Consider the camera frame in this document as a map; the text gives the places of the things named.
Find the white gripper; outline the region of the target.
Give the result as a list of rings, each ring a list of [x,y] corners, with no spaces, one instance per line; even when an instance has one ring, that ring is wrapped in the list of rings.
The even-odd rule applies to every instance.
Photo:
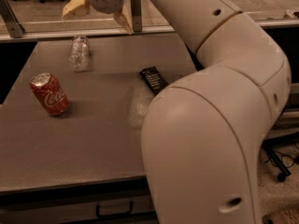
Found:
[[[85,16],[90,13],[90,5],[97,12],[113,14],[114,21],[129,35],[133,33],[126,16],[124,0],[70,0],[63,8],[62,18],[70,19],[76,16]]]

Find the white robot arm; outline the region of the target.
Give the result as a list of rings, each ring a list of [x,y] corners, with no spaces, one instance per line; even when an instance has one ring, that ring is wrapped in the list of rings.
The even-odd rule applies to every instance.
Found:
[[[152,100],[141,132],[160,224],[263,224],[260,146],[287,103],[279,45],[230,0],[150,0],[203,70]]]

